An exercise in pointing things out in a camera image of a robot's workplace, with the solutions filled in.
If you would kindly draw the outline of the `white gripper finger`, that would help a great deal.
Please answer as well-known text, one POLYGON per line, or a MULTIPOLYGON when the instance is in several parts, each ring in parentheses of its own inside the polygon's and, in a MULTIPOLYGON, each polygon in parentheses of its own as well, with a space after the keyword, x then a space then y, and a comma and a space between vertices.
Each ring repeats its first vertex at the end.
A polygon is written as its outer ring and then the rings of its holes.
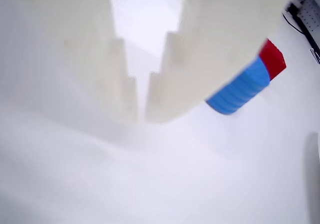
POLYGON ((111 0, 0 0, 0 99, 102 139, 137 120, 111 0))
POLYGON ((147 121, 170 121, 209 98, 257 56, 289 0, 184 0, 159 73, 150 76, 147 121))

